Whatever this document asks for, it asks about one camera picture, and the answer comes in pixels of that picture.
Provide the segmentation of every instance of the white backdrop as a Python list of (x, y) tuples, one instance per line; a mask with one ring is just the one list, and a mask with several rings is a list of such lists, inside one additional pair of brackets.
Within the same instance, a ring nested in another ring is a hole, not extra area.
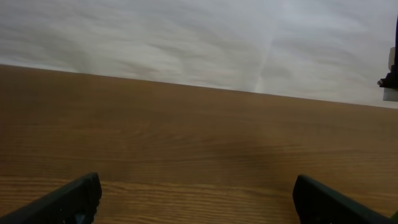
[(0, 63), (398, 108), (397, 0), (2, 0)]

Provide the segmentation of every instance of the crease in backdrop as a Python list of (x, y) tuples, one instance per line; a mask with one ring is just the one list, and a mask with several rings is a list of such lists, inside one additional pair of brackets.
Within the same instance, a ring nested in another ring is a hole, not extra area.
[(0, 63), (398, 108), (396, 0), (3, 0)]

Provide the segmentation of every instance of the tabletop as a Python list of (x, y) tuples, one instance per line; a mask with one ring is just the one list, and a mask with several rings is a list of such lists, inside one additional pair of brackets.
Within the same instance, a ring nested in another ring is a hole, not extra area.
[(99, 173), (96, 223), (299, 223), (307, 174), (398, 210), (394, 109), (0, 66), (0, 215)]

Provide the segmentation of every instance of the wood grain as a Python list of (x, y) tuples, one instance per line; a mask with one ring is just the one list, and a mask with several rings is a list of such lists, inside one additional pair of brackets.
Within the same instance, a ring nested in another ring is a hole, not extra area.
[(298, 174), (392, 215), (397, 114), (0, 66), (0, 215), (89, 171), (96, 223), (298, 223)]

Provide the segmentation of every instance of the wrinkled white fabric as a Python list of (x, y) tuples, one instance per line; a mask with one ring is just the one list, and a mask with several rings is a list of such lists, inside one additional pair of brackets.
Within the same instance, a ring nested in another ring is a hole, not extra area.
[(398, 108), (396, 0), (2, 0), (0, 63)]

